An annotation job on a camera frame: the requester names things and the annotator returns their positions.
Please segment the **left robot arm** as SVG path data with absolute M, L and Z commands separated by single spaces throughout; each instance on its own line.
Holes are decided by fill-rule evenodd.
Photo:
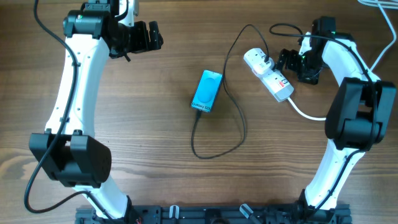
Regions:
M 58 96 L 42 133 L 30 137 L 37 168 L 83 195 L 90 210 L 77 222 L 142 223 L 141 212 L 111 177 L 111 151 L 95 139 L 94 117 L 100 79 L 109 59 L 159 50 L 155 21 L 135 21 L 136 0 L 87 1 L 63 20 L 65 63 Z

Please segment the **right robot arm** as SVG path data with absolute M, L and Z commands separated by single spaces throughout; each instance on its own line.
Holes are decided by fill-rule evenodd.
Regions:
M 355 164 L 382 141 L 397 89 L 368 69 L 353 37 L 336 31 L 335 18 L 315 19 L 310 33 L 299 32 L 295 37 L 300 51 L 282 50 L 275 69 L 286 68 L 300 82 L 315 85 L 321 70 L 328 67 L 339 89 L 325 120 L 325 154 L 300 195 L 292 221 L 342 223 L 346 210 L 336 207 L 338 195 Z

